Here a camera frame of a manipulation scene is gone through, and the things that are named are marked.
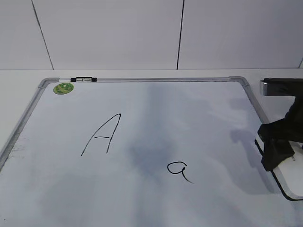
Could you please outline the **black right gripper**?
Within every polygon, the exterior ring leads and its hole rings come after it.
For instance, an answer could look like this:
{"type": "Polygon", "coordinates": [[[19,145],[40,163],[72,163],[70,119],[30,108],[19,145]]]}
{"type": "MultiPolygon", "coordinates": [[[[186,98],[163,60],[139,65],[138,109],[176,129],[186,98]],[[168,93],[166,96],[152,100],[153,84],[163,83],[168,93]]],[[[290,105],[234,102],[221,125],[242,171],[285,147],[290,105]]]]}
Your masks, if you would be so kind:
{"type": "Polygon", "coordinates": [[[294,155],[290,141],[303,141],[303,97],[295,97],[285,117],[277,122],[262,124],[258,136],[264,143],[261,163],[272,171],[281,162],[294,155]]]}

